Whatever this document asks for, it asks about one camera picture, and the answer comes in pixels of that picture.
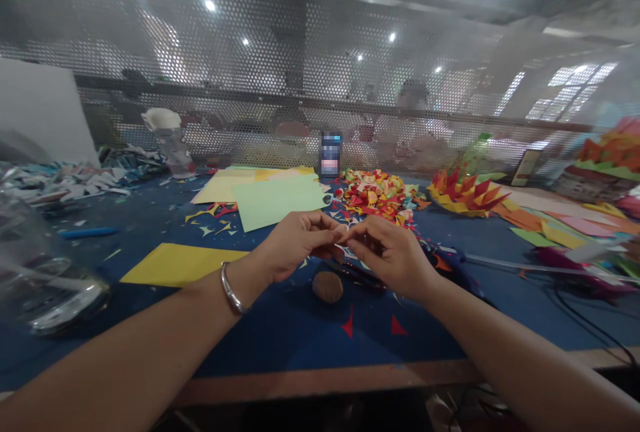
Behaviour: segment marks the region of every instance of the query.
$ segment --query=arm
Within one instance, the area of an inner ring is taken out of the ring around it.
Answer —
[[[289,214],[254,252],[227,266],[244,306],[286,280],[310,254],[338,248],[339,224]],[[3,403],[0,430],[147,431],[238,322],[220,270],[94,338]]]
[[[352,227],[343,241],[392,289],[424,304],[533,430],[640,430],[638,402],[442,278],[410,231],[370,217]]]

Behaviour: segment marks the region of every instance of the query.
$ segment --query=wooden table edge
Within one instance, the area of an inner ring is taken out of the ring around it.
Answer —
[[[629,350],[640,361],[640,347],[629,347]],[[629,362],[619,348],[572,351],[569,354],[598,370],[626,367]],[[482,375],[468,359],[211,377],[190,380],[173,405],[218,405],[482,380]]]

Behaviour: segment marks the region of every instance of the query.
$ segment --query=phone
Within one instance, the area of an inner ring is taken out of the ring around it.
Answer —
[[[339,132],[322,132],[320,141],[320,177],[340,177],[342,136]]]

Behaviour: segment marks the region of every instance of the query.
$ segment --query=hand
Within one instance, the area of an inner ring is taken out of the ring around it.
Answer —
[[[308,255],[342,260],[344,254],[334,244],[346,232],[346,224],[341,225],[320,211],[291,212],[251,255],[273,282],[282,282]]]
[[[420,303],[440,280],[414,234],[380,217],[369,216],[340,240],[398,294]]]

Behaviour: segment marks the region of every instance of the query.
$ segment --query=scissors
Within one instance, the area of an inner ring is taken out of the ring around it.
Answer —
[[[344,278],[353,282],[361,283],[375,292],[384,293],[387,290],[387,286],[382,282],[382,280],[365,272],[360,267],[356,267],[351,262],[344,261],[340,263],[336,260],[331,260],[325,261],[325,264],[330,266],[330,268],[338,272],[338,274],[342,275]]]

